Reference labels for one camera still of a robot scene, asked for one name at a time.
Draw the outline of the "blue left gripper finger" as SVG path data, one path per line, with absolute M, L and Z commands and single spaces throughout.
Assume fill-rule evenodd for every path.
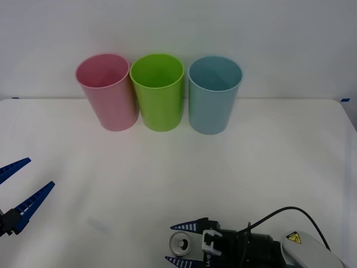
M 25 165 L 29 164 L 30 162 L 31 162 L 31 159 L 29 157 L 27 157 L 22 160 L 18 160 L 16 162 L 8 164 L 4 167 L 1 167 L 0 168 L 0 184 L 5 182 L 13 174 L 18 172 L 21 168 L 23 168 Z
M 8 235 L 21 233 L 54 186 L 53 181 L 49 182 L 21 204 L 6 212 L 4 214 L 4 232 Z

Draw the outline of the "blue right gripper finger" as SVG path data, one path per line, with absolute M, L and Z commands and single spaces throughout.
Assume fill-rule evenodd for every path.
M 196 234 L 203 234 L 205 230 L 215 230 L 221 233 L 218 221 L 211 221 L 208 217 L 200 218 L 195 221 L 179 223 L 170 227 L 173 231 L 183 231 Z
M 185 259 L 183 257 L 165 256 L 165 259 L 177 268 L 202 268 L 203 262 Z

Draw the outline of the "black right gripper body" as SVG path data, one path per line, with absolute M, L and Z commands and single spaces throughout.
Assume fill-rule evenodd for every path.
M 248 247 L 249 232 L 222 229 L 205 230 L 201 249 L 204 252 L 203 267 L 243 267 L 242 259 Z

